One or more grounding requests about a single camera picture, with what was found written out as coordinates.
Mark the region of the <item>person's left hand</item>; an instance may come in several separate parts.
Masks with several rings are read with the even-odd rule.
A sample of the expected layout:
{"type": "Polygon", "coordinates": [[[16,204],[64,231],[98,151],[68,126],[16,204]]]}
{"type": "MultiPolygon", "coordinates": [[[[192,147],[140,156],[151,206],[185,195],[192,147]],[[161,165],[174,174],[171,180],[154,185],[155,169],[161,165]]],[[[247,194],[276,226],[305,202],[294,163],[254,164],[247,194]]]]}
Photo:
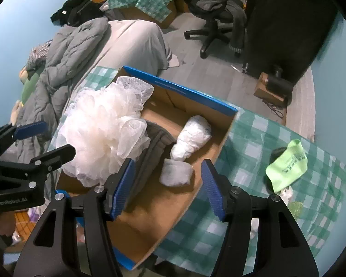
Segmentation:
{"type": "Polygon", "coordinates": [[[0,235],[12,236],[15,231],[16,220],[14,212],[0,214],[0,235]]]}

